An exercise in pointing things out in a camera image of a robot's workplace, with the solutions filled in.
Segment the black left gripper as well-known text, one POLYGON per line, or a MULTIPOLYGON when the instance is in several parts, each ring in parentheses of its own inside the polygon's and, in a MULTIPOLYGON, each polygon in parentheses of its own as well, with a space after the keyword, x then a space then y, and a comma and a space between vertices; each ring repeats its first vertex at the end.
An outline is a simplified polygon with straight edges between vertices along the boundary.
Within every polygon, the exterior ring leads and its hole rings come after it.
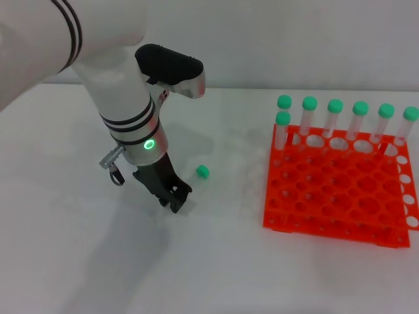
POLYGON ((192 188, 174 171, 168 153, 148 166, 138 166, 133 176, 154 195, 161 206, 170 204, 172 213, 177 213, 186 202, 192 188))

